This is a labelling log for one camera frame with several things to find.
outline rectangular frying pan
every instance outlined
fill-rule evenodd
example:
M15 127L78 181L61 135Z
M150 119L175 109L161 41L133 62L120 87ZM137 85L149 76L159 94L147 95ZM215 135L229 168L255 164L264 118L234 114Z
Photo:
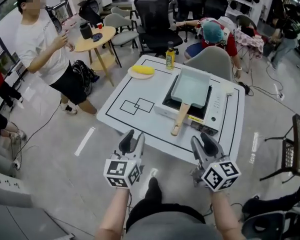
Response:
M206 103L210 76L200 70L182 69L171 92L173 100L181 102L171 134L177 136L191 106L199 109Z

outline bottle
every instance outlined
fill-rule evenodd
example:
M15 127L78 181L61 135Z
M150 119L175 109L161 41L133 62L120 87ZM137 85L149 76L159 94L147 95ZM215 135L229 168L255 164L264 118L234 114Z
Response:
M169 41L168 42L168 51L166 52L165 55L165 64L166 64L166 68L168 70L173 70L175 67L175 50L174 50L174 43Z

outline gray floor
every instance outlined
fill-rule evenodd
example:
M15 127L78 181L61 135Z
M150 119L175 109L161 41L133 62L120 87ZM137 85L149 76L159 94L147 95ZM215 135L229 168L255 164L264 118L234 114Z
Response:
M184 51L194 42L196 40L190 34L188 43L178 47L180 54L176 56L177 62L185 61ZM118 47L116 51L122 68L114 65L110 73L117 86L128 68L138 60L139 52L132 49L131 45ZM69 58L71 62L77 59L86 63L89 61L88 53L71 53ZM266 61L255 60L251 65L253 84L276 94L280 86L268 77ZM296 62L284 58L277 71L270 68L268 71L282 82L284 98L277 99L256 89L253 90L254 96L246 96L237 159L242 177L228 191L231 203L243 204L257 193L264 198L279 197L294 192L300 185L300 178L295 177L283 187L281 180L289 177L285 174L259 182L259 178L276 170L282 153L280 141L264 142L264 138L284 135L292 126L292 116L300 114L300 69L296 67ZM98 109L114 90L103 73L100 76L89 96ZM243 72L240 80L251 85L250 74ZM10 120L30 136L50 119L58 107L60 94L32 74L25 77L20 92L24 102L14 108ZM76 150L90 130L93 131L92 135L76 156ZM22 168L18 177L32 193L33 203L45 209L77 239L93 239L114 194L114 189L108 186L103 177L103 170L105 159L114 151L119 136L114 129L97 121L95 116L82 111L71 116L58 109L47 126L23 149ZM145 147L142 164L145 165L145 171L140 183L132 189L132 206L145 195L148 180L155 175L162 187L164 202L189 205L206 213L210 206L209 195L205 188L193 187L189 175L193 165L149 146ZM239 215L240 207L236 205L234 209ZM213 216L207 217L207 221L213 224Z

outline black bag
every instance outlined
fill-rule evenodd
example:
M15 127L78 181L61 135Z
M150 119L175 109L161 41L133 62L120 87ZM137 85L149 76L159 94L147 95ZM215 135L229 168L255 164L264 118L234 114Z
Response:
M99 76L95 75L82 60L77 60L72 65L72 70L84 88L85 94L88 96L92 91L92 83L96 82Z

